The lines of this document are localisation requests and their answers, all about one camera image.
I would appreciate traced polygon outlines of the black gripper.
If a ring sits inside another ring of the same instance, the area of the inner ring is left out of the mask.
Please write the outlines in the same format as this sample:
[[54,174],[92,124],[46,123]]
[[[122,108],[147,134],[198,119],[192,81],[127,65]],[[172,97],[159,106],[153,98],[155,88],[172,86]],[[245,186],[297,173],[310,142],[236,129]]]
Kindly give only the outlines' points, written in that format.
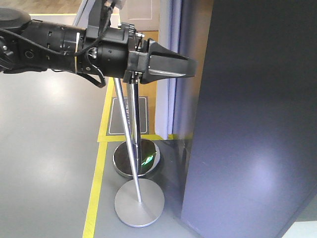
[[122,23],[119,28],[109,24],[89,25],[79,44],[76,74],[93,84],[105,84],[105,77],[128,78],[136,69],[132,58],[148,52],[149,65],[141,84],[167,79],[188,78],[196,74],[197,61],[173,52],[158,42],[137,32],[133,24]]

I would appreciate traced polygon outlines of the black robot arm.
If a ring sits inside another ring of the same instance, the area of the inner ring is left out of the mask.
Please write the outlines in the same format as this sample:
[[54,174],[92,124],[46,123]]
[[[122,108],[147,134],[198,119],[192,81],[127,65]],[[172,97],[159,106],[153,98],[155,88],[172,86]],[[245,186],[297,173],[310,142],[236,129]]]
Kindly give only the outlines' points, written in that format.
[[90,14],[87,28],[34,20],[24,11],[0,9],[0,70],[70,72],[99,88],[106,77],[148,84],[167,78],[188,78],[197,62],[153,39],[144,39],[132,24],[110,26],[112,7]]

